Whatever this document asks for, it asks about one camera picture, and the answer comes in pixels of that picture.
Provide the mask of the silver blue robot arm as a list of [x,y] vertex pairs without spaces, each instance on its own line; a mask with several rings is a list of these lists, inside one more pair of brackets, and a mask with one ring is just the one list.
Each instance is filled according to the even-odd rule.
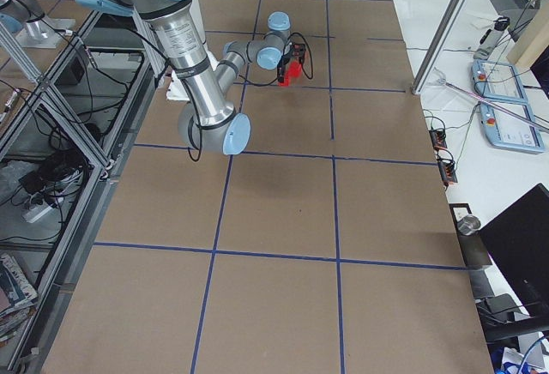
[[203,43],[203,31],[191,14],[192,0],[76,0],[110,15],[138,15],[159,39],[170,65],[187,93],[178,132],[190,148],[224,155],[240,154],[250,139],[250,120],[238,112],[226,93],[249,63],[275,69],[291,43],[291,22],[284,12],[268,17],[261,40],[233,41],[224,57],[212,65]]

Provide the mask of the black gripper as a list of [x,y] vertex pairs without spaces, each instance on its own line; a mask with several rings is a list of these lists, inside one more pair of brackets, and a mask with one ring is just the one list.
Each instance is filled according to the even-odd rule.
[[285,82],[286,75],[301,75],[305,62],[306,47],[303,43],[292,42],[285,50],[277,67],[278,82]]

